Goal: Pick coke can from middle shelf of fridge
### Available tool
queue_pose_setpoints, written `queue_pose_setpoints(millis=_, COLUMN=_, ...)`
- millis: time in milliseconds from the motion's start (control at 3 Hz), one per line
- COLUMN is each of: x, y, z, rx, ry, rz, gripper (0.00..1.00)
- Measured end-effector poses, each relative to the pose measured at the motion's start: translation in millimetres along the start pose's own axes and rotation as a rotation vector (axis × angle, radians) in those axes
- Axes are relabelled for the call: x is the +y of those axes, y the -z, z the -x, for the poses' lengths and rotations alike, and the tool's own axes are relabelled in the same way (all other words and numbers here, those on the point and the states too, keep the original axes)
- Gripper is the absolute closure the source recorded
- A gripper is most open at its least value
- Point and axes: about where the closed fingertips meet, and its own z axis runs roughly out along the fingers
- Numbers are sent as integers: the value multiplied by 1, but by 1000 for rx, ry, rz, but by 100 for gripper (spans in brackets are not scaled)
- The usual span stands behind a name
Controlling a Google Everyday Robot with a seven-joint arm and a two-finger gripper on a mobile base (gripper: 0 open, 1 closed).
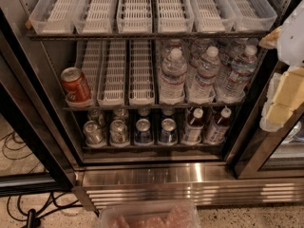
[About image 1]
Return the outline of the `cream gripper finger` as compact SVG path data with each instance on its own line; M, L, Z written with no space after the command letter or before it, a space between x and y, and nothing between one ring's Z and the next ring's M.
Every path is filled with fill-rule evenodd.
M258 43L258 45L262 48L266 49L274 49L277 48L277 41L279 37L279 33L281 31L281 27L275 28L272 32L264 36Z
M304 67L290 66L271 79L259 126L267 132L277 132L304 103Z

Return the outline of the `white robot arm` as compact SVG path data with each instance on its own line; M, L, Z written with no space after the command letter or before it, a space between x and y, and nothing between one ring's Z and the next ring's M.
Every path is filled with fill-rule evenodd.
M275 48L278 60L288 66L272 77L259 122L264 131L277 132L304 103L304 0L258 45Z

